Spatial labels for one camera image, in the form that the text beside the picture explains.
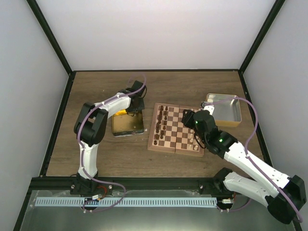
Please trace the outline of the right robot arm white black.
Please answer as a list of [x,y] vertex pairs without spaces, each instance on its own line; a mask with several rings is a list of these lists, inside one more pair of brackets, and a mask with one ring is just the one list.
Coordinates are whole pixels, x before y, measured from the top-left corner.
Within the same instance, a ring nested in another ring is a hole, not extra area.
[[238,192],[265,206],[279,222],[303,222],[300,209],[306,203],[304,181],[297,175],[289,177],[248,151],[231,134],[218,129],[208,110],[183,111],[182,123],[194,131],[202,148],[237,166],[249,175],[245,178],[230,169],[221,170],[214,181],[220,194]]

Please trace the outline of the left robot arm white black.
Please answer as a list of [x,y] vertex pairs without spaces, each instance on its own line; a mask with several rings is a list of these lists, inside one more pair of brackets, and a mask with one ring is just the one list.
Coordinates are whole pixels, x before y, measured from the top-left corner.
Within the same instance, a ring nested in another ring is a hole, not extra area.
[[145,82],[134,81],[130,88],[117,92],[113,97],[98,103],[83,104],[74,126],[80,148],[78,175],[84,178],[81,188],[87,194],[98,190],[97,175],[98,145],[103,140],[108,119],[124,110],[129,116],[144,110]]

